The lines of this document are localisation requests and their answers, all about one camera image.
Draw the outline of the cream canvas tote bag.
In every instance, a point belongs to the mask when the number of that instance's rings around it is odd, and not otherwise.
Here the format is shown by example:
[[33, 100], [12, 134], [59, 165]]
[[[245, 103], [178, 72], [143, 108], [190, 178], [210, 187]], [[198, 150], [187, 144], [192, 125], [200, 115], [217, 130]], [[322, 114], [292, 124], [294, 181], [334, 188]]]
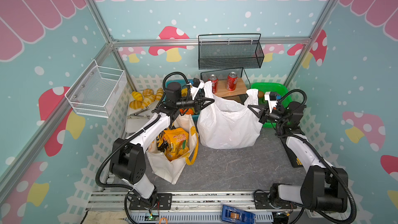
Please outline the cream canvas tote bag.
[[147, 150], [153, 173], [175, 185], [184, 167], [194, 165], [199, 150], [198, 139], [192, 116], [179, 116]]

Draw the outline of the orange yellow snack bag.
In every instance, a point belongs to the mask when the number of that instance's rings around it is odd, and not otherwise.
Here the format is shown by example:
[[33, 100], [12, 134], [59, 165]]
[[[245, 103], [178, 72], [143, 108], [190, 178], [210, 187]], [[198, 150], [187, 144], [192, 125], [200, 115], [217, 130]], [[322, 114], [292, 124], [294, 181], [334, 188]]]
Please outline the orange yellow snack bag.
[[165, 155], [173, 161], [189, 152], [189, 134], [183, 128], [164, 131], [164, 139], [168, 143]]

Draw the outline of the black yellow snack bag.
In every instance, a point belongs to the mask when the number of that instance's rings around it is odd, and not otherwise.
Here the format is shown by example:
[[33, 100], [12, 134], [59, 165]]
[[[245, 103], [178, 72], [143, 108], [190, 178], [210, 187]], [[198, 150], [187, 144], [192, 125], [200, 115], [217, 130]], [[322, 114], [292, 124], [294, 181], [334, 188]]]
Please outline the black yellow snack bag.
[[157, 142], [157, 150], [160, 152], [165, 152], [167, 150], [168, 147], [168, 143], [167, 141], [164, 139], [164, 131], [161, 132], [157, 138], [156, 138], [156, 142]]

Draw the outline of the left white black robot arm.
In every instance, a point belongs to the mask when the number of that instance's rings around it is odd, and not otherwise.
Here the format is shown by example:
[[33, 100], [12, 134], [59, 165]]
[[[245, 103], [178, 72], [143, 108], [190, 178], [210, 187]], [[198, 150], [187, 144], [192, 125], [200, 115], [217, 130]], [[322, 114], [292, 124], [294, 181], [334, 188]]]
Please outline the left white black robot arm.
[[[201, 111], [214, 103], [213, 99], [207, 98], [200, 90], [205, 83], [200, 79], [190, 82], [185, 74], [176, 72], [186, 83], [188, 93], [182, 96], [179, 83], [166, 84], [166, 81], [174, 73], [166, 75], [163, 83], [164, 94], [152, 110], [154, 114], [149, 121], [137, 132], [126, 139], [117, 139], [113, 144], [112, 152], [99, 166], [95, 182], [102, 188], [125, 188], [132, 192], [139, 200], [147, 206], [152, 207], [158, 201], [156, 186], [150, 182], [145, 174], [146, 162], [145, 152], [155, 138], [181, 115], [180, 110], [193, 108]], [[125, 184], [106, 184], [100, 179], [101, 173], [109, 165], [109, 170], [114, 175], [126, 180]]]

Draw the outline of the white plastic grocery bag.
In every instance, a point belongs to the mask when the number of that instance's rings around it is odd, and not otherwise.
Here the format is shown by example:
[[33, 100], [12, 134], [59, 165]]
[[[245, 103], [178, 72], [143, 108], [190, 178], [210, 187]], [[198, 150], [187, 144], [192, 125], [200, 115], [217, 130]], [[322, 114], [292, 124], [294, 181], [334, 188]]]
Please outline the white plastic grocery bag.
[[204, 84], [204, 92], [205, 96], [214, 102], [201, 110], [198, 118], [197, 128], [201, 144], [213, 149], [253, 146], [263, 124], [248, 106], [258, 105], [259, 90], [247, 90], [248, 97], [244, 104], [214, 95], [211, 82]]

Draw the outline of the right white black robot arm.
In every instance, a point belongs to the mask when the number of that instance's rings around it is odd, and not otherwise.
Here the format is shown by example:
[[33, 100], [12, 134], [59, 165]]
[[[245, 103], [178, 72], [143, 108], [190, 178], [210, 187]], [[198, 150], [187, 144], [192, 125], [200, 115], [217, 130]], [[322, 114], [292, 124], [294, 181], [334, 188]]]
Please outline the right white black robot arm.
[[286, 204], [300, 207], [299, 216], [307, 209], [318, 213], [335, 224], [351, 224], [357, 217], [357, 206], [348, 187], [348, 174], [337, 168], [308, 141], [299, 127], [306, 108], [307, 95], [301, 89], [293, 89], [284, 96], [267, 92], [265, 105], [249, 105], [260, 123], [275, 124], [276, 136], [299, 159], [306, 171], [302, 185], [272, 184], [267, 200], [271, 207]]

